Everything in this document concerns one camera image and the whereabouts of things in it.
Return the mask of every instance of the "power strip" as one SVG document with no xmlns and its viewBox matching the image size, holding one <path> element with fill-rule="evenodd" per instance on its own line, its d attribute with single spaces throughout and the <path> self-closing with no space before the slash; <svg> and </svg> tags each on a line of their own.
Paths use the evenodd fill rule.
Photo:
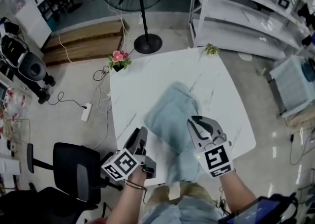
<svg viewBox="0 0 315 224">
<path fill-rule="evenodd" d="M 89 120 L 90 113 L 92 110 L 92 104 L 86 103 L 85 106 L 86 106 L 86 108 L 83 109 L 81 120 L 84 122 L 87 122 Z"/>
</svg>

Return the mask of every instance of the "marble table surface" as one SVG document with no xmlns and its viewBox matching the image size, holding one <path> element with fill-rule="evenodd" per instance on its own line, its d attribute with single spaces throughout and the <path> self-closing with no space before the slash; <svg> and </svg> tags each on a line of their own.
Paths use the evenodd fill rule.
<svg viewBox="0 0 315 224">
<path fill-rule="evenodd" d="M 110 72 L 114 128 L 122 149 L 135 128 L 144 126 L 145 114 L 173 82 L 186 84 L 198 103 L 199 115 L 220 124 L 232 143 L 235 159 L 256 146 L 250 121 L 236 87 L 219 55 L 207 56 L 192 48 L 138 58 L 126 70 Z M 147 155 L 157 163 L 154 179 L 145 185 L 165 183 L 174 153 L 148 131 Z"/>
</svg>

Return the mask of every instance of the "bracelet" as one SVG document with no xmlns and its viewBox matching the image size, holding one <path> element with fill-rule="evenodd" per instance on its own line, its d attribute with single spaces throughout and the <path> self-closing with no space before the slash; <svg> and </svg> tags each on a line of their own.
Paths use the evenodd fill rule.
<svg viewBox="0 0 315 224">
<path fill-rule="evenodd" d="M 124 182 L 125 182 L 125 185 L 130 186 L 132 188 L 139 189 L 139 190 L 144 190 L 144 191 L 147 190 L 145 187 L 143 187 L 141 185 L 137 185 L 137 184 L 135 184 L 135 183 L 133 183 L 133 182 L 127 180 L 127 179 L 125 179 Z"/>
<path fill-rule="evenodd" d="M 146 203 L 144 202 L 144 198 L 146 197 L 146 193 L 147 193 L 147 189 L 146 189 L 145 187 L 143 187 L 143 186 L 141 186 L 141 185 L 137 185 L 137 184 L 135 184 L 135 183 L 133 183 L 133 182 L 127 180 L 127 179 L 124 179 L 124 183 L 125 183 L 125 185 L 127 185 L 127 186 L 129 186 L 129 187 L 132 187 L 132 188 L 135 188 L 135 189 L 139 189 L 139 190 L 143 190 L 143 191 L 144 191 L 144 196 L 143 196 L 142 202 L 143 202 L 144 204 L 146 204 Z"/>
</svg>

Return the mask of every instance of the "green plant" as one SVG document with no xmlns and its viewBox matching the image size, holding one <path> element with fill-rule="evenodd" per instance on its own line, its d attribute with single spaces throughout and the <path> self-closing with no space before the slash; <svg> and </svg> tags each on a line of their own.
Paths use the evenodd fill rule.
<svg viewBox="0 0 315 224">
<path fill-rule="evenodd" d="M 207 55 L 216 54 L 220 51 L 220 49 L 218 47 L 214 46 L 213 44 L 209 44 L 209 43 L 206 45 L 205 50 L 206 50 Z"/>
</svg>

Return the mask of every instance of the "wooden step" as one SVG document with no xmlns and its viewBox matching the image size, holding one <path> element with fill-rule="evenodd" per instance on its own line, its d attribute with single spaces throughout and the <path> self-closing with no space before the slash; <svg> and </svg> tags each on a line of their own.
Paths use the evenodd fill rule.
<svg viewBox="0 0 315 224">
<path fill-rule="evenodd" d="M 120 49 L 121 39 L 120 35 L 72 43 L 67 45 L 68 55 L 71 61 L 107 58 Z M 47 52 L 43 60 L 47 66 L 69 63 L 63 47 Z"/>
<path fill-rule="evenodd" d="M 120 20 L 85 26 L 60 34 L 61 43 L 68 47 L 74 43 L 81 43 L 93 39 L 117 37 L 123 34 L 123 26 Z M 47 42 L 43 52 L 49 52 L 55 49 L 63 48 L 59 43 L 59 37 L 52 37 Z"/>
</svg>

